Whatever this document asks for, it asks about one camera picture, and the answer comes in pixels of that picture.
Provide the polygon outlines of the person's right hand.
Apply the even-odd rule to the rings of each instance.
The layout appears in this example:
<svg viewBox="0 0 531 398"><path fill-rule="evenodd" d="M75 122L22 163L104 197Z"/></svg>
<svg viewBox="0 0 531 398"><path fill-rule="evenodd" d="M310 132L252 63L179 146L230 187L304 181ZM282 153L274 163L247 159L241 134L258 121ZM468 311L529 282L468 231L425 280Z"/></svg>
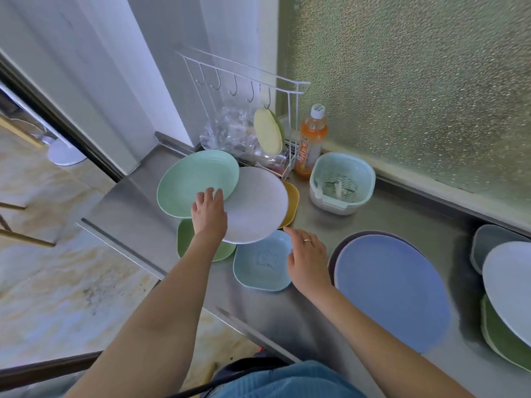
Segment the person's right hand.
<svg viewBox="0 0 531 398"><path fill-rule="evenodd" d="M296 289L309 301L314 303L322 294L331 290L327 250L322 241L320 258L308 261L290 261L289 255L287 258L289 277Z"/></svg>

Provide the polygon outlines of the person's left hand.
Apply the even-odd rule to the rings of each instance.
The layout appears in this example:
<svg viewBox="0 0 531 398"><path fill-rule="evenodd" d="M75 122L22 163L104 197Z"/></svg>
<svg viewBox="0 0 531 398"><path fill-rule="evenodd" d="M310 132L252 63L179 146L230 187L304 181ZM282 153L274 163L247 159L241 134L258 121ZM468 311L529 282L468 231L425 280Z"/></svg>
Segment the person's left hand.
<svg viewBox="0 0 531 398"><path fill-rule="evenodd" d="M228 228L228 217L223 205L191 206L192 222L196 236L222 241Z"/></svg>

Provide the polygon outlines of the white round plate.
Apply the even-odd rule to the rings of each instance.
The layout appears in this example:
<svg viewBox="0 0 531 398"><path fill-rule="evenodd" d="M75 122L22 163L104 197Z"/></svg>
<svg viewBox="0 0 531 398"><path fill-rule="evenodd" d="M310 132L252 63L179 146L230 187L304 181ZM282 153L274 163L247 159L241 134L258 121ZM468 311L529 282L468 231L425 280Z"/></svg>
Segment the white round plate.
<svg viewBox="0 0 531 398"><path fill-rule="evenodd" d="M228 227L223 241L250 244L280 227L288 209L288 194L275 174L259 167L241 167L238 183L224 207Z"/></svg>

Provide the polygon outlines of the person's left forearm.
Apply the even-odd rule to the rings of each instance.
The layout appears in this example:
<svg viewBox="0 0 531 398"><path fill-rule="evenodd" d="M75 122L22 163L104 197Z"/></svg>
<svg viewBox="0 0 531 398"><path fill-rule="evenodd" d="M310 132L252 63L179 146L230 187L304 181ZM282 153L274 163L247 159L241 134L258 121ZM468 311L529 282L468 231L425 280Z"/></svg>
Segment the person's left forearm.
<svg viewBox="0 0 531 398"><path fill-rule="evenodd" d="M165 398L180 390L222 238L213 228L195 234L185 256L64 398Z"/></svg>

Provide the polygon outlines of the person's right forearm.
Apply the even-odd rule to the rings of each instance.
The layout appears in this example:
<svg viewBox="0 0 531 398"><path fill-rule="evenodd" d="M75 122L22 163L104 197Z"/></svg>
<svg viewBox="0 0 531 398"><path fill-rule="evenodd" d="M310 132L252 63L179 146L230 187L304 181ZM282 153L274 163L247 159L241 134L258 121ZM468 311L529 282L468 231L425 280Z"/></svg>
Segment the person's right forearm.
<svg viewBox="0 0 531 398"><path fill-rule="evenodd" d="M310 283L295 287L348 341L387 398L475 398L444 373L357 309L335 287Z"/></svg>

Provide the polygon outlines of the mint green round plate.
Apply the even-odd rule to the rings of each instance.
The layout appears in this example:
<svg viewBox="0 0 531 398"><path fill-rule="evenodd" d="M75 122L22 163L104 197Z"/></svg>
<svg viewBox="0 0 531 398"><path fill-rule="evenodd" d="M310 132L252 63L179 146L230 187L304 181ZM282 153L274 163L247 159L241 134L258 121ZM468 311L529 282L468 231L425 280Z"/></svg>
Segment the mint green round plate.
<svg viewBox="0 0 531 398"><path fill-rule="evenodd" d="M209 150L193 153L175 163L157 188L157 202L164 213L178 219L191 218L196 194L207 188L222 190L226 200L240 174L237 160L227 152Z"/></svg>

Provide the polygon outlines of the yellow dish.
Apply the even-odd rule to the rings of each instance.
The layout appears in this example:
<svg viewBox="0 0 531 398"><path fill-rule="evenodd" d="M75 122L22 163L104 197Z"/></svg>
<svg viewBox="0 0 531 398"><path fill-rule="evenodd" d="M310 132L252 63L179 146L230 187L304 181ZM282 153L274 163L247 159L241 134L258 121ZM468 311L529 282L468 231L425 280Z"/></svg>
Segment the yellow dish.
<svg viewBox="0 0 531 398"><path fill-rule="evenodd" d="M300 193L298 191L298 188L287 181L283 181L282 183L288 195L288 209L280 227L278 228L279 230L283 229L284 227L288 227L295 219L298 204L300 201Z"/></svg>

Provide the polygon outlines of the dark purple round plate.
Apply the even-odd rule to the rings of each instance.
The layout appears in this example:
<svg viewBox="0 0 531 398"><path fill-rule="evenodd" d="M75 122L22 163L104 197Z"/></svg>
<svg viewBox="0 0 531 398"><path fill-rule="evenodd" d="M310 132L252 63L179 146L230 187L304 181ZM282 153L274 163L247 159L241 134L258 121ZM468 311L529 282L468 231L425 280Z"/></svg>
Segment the dark purple round plate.
<svg viewBox="0 0 531 398"><path fill-rule="evenodd" d="M408 244L410 247L413 247L415 250L420 252L420 250L418 248L416 248L413 244L411 244L409 241L406 241L405 239L403 239L403 238L401 238L401 237L399 237L399 236L397 236L395 234L391 234L391 233L384 232L384 231L378 231L378 230L364 230L364 231L356 232L354 234L351 234L351 235L347 236L344 240L342 240L339 243L339 245L334 249L332 254L330 255L330 258L329 258L329 261L328 261L328 273L329 273L330 280L331 280L331 283L332 283L333 286L335 286L335 265L337 263L337 260L339 258L339 255L341 254L342 250L351 241L353 241L353 240L355 240L357 238L360 238L362 236L365 236L365 235L385 235L385 236L388 236L388 237L391 237L391 238L395 238L397 240L400 240L400 241Z"/></svg>

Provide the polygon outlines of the light blue square dish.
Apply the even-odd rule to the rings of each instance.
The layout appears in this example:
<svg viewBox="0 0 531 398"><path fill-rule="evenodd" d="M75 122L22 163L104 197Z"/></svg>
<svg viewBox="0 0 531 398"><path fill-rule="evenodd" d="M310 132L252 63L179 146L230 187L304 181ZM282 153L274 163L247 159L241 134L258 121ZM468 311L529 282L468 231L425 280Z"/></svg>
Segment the light blue square dish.
<svg viewBox="0 0 531 398"><path fill-rule="evenodd" d="M290 236L276 230L261 241L236 248L233 273L244 287L279 292L291 284L287 258L292 251Z"/></svg>

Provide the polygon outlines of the green square dish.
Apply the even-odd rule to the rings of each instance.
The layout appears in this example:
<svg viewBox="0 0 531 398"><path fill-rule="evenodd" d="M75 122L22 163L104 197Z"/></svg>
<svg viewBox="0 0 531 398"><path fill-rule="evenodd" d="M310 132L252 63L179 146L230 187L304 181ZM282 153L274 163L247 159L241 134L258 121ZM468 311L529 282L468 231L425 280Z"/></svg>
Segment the green square dish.
<svg viewBox="0 0 531 398"><path fill-rule="evenodd" d="M182 258L189 248L195 235L192 219L182 219L176 236L177 255ZM213 262L222 261L231 256L236 250L235 244L222 241L214 255Z"/></svg>

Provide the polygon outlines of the clear plastic bag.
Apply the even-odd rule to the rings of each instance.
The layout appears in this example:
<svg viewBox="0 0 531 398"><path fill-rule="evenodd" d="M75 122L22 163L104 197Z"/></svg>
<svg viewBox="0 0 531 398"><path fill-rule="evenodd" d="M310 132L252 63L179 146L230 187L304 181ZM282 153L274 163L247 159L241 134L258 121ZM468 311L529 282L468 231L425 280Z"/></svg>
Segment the clear plastic bag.
<svg viewBox="0 0 531 398"><path fill-rule="evenodd" d="M267 155L254 128L256 108L224 106L209 120L200 134L205 150L219 150L237 159L255 161Z"/></svg>

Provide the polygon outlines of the yellow-green round scrub pad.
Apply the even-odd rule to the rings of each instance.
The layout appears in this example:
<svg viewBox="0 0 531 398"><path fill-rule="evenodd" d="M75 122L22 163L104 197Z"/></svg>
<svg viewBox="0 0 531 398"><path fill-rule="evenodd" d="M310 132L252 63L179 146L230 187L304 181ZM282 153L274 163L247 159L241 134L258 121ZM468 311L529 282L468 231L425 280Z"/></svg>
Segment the yellow-green round scrub pad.
<svg viewBox="0 0 531 398"><path fill-rule="evenodd" d="M256 138L266 155L278 155L285 144L285 132L279 118L268 108L260 107L254 114Z"/></svg>

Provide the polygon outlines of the mint strainer basket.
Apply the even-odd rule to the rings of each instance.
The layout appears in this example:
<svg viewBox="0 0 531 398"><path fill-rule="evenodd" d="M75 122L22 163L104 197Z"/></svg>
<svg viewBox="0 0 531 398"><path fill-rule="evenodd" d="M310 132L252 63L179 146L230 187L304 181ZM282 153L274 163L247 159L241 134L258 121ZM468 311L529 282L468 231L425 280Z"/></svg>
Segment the mint strainer basket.
<svg viewBox="0 0 531 398"><path fill-rule="evenodd" d="M347 189L347 202L368 202L374 192L376 175L373 167L364 160L339 152L328 152L320 156L311 173L309 184L326 187L326 182L341 181Z"/></svg>

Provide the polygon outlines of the orange drink bottle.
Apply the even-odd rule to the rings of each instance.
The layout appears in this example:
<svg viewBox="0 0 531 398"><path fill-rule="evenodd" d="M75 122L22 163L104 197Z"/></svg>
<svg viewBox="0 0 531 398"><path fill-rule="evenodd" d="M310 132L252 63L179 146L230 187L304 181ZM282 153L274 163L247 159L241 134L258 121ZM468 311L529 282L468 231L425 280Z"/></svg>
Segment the orange drink bottle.
<svg viewBox="0 0 531 398"><path fill-rule="evenodd" d="M328 133L325 119L326 107L314 104L309 116L302 122L300 130L300 146L295 160L295 172L304 178L309 178Z"/></svg>

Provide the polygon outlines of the large blue round plate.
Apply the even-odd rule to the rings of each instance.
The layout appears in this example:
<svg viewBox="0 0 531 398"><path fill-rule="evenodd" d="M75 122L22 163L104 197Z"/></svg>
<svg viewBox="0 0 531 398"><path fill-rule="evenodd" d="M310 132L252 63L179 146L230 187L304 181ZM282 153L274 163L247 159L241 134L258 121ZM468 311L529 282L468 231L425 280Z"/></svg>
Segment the large blue round plate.
<svg viewBox="0 0 531 398"><path fill-rule="evenodd" d="M361 312L419 354L450 325L444 283L429 260L385 235L365 235L342 250L335 287Z"/></svg>

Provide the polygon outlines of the blue clothing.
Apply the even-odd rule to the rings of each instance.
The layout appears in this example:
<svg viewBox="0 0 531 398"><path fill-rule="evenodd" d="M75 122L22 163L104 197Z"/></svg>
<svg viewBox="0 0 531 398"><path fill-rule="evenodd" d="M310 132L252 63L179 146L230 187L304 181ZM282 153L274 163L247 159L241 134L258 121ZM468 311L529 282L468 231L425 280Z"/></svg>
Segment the blue clothing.
<svg viewBox="0 0 531 398"><path fill-rule="evenodd" d="M204 398L366 398L340 374L316 361L255 371L229 381Z"/></svg>

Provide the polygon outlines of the white fan base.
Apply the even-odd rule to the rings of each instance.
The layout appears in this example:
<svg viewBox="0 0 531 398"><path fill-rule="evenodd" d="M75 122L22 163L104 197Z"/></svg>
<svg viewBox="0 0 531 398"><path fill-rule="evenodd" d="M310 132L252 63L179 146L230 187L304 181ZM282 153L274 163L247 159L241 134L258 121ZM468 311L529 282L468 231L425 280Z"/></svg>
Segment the white fan base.
<svg viewBox="0 0 531 398"><path fill-rule="evenodd" d="M49 144L47 158L62 167L73 166L87 159L76 147L69 146L59 139Z"/></svg>

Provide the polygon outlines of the grey square dish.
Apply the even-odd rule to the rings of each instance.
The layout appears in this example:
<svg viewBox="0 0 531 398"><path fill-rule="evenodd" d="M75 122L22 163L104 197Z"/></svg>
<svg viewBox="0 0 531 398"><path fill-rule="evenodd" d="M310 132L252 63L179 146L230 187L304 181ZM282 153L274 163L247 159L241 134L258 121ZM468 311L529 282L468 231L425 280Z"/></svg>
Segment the grey square dish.
<svg viewBox="0 0 531 398"><path fill-rule="evenodd" d="M489 252L501 244L512 241L531 242L531 239L494 224L479 227L474 234L469 255L474 270L481 275Z"/></svg>

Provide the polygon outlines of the frosted glass window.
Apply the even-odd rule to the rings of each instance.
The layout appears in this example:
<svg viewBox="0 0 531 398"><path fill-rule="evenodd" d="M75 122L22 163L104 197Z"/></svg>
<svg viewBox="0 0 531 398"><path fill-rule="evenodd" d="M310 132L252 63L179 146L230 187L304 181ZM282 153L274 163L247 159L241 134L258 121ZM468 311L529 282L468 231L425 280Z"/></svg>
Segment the frosted glass window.
<svg viewBox="0 0 531 398"><path fill-rule="evenodd" d="M281 0L337 146L531 213L531 0Z"/></svg>

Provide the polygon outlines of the wooden chair legs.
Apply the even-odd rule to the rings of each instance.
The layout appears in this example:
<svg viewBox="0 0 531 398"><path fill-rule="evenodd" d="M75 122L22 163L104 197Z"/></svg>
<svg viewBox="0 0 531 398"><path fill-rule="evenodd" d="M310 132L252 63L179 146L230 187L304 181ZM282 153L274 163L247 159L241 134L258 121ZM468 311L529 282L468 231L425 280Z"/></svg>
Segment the wooden chair legs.
<svg viewBox="0 0 531 398"><path fill-rule="evenodd" d="M0 208L9 209L12 211L24 211L27 209L26 206L14 205L2 201L0 201ZM0 236L40 247L53 248L56 246L56 243L54 242L49 242L14 232L8 225L7 221L3 218L2 214L0 214Z"/></svg>

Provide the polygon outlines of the large white plate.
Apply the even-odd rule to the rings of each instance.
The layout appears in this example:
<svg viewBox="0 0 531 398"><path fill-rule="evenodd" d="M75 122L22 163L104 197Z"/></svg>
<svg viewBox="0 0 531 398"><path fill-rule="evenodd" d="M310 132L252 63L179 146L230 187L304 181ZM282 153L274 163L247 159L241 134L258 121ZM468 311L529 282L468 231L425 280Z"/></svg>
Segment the large white plate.
<svg viewBox="0 0 531 398"><path fill-rule="evenodd" d="M494 247L482 267L486 294L505 325L531 347L531 242Z"/></svg>

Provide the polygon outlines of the dark green plate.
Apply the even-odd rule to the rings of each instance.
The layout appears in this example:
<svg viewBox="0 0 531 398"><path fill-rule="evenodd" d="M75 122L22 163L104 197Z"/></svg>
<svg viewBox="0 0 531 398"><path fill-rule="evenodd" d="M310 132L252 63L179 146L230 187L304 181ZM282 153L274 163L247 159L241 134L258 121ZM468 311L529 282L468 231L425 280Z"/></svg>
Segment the dark green plate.
<svg viewBox="0 0 531 398"><path fill-rule="evenodd" d="M487 294L481 299L481 333L497 355L531 373L531 347L501 320Z"/></svg>

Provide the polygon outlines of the dark sliding door frame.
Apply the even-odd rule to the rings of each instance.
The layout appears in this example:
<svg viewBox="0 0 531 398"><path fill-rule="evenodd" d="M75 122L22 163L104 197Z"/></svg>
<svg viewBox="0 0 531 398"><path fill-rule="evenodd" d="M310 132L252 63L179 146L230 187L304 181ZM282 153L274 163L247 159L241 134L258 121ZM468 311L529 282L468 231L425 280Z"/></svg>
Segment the dark sliding door frame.
<svg viewBox="0 0 531 398"><path fill-rule="evenodd" d="M72 120L61 113L42 92L25 79L2 51L0 51L0 83L13 94L10 99L17 106L34 117L47 131L53 132L57 138L62 137L76 147L111 180L119 182L125 177L116 164L105 157L86 136L82 135L81 130Z"/></svg>

